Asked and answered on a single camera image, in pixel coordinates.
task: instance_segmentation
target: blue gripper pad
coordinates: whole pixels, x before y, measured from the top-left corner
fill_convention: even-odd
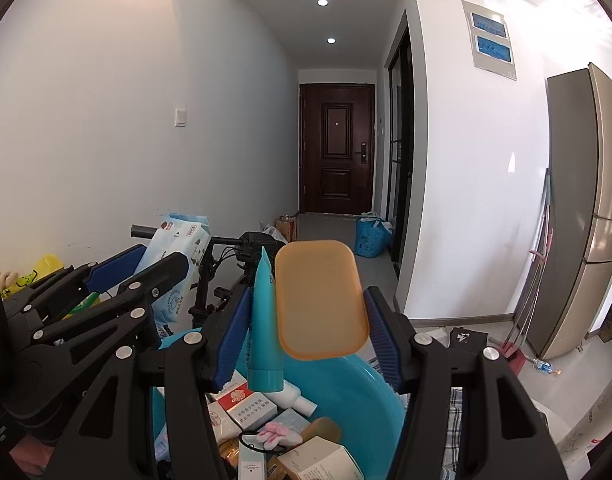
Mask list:
[[[235,364],[248,332],[252,306],[253,292],[252,289],[246,287],[231,314],[230,324],[225,329],[217,349],[217,362],[212,379],[215,392],[220,391],[223,385],[232,379]]]
[[[407,319],[410,331],[399,323],[378,287],[369,286],[363,293],[363,300],[381,373],[396,392],[401,392],[407,375],[404,371],[411,362],[409,337],[414,335],[414,330]]]
[[[127,280],[135,273],[145,252],[146,246],[138,244],[95,266],[86,283],[88,292],[101,294]]]

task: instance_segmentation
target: yellow plastic bag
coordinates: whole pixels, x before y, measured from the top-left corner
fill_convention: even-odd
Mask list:
[[[37,263],[34,264],[32,272],[25,276],[20,276],[11,286],[4,288],[1,291],[1,297],[5,300],[14,293],[19,292],[22,288],[34,283],[36,280],[40,280],[45,276],[63,268],[63,262],[55,254],[46,254],[40,258]]]

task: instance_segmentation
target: brown door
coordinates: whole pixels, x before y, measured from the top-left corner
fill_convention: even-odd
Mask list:
[[[373,85],[301,85],[301,211],[372,208]]]

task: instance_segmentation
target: red label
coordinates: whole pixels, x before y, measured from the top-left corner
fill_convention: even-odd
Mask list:
[[[230,408],[238,405],[242,400],[246,399],[246,397],[249,397],[252,394],[253,392],[248,389],[248,383],[244,383],[241,386],[236,387],[231,392],[228,392],[223,397],[220,397],[217,402],[220,403],[224,410],[228,411]]]

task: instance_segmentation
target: blue bag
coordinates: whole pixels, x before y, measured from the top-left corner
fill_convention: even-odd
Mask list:
[[[355,222],[355,254],[364,258],[379,256],[390,243],[392,233],[378,216],[360,216]]]

